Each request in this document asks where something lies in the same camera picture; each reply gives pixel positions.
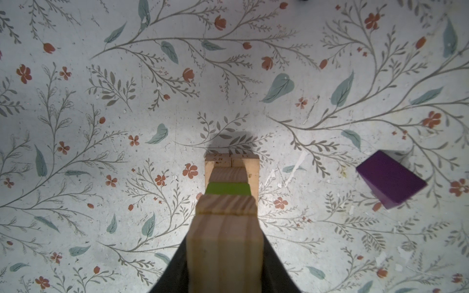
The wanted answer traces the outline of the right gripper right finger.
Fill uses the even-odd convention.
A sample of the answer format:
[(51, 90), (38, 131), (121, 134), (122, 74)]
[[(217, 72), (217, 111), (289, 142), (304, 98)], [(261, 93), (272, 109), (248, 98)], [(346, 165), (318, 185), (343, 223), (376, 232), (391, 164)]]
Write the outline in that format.
[(270, 243), (264, 245), (261, 292), (300, 293)]

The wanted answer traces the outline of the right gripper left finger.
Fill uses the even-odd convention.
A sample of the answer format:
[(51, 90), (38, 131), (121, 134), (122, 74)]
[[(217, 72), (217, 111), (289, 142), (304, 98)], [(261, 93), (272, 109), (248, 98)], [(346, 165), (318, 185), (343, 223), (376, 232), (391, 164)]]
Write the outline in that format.
[(180, 245), (161, 278), (149, 293), (188, 293), (189, 271), (186, 245)]

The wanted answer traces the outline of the ridged wood block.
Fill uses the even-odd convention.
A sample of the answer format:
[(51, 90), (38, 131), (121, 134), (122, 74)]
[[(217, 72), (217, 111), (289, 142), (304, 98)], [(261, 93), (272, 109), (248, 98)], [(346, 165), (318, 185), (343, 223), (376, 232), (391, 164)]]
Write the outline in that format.
[(196, 215), (186, 235), (190, 293), (260, 293), (264, 240), (255, 216)]

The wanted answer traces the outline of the green block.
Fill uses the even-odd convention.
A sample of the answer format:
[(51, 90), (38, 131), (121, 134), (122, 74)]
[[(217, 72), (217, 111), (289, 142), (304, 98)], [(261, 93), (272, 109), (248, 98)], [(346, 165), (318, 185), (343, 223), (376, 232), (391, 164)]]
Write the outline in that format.
[(248, 183), (209, 183), (205, 195), (241, 195), (251, 196)]

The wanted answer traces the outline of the purple block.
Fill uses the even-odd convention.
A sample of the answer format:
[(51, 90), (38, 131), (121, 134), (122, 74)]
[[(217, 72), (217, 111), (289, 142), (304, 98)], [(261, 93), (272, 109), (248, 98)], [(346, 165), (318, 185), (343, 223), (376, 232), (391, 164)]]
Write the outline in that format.
[(395, 208), (427, 187), (427, 182), (382, 150), (356, 167), (356, 171), (386, 209)]

